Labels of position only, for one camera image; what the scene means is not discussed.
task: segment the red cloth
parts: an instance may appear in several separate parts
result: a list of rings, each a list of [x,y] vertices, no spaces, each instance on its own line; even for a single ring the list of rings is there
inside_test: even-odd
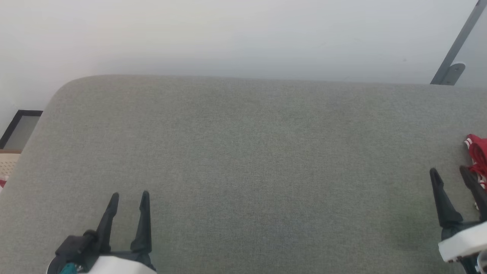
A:
[[[475,162],[468,169],[470,172],[476,172],[487,177],[487,138],[482,139],[473,134],[469,134],[467,138],[472,140],[472,144],[468,148],[468,153]]]

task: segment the gray fabric surface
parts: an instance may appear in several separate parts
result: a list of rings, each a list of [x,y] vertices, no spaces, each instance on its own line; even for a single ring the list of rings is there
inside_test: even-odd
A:
[[[466,134],[486,90],[99,76],[54,96],[0,196],[0,273],[43,273],[113,192],[128,249],[151,194],[159,273],[461,273],[443,263],[428,170],[465,219]]]

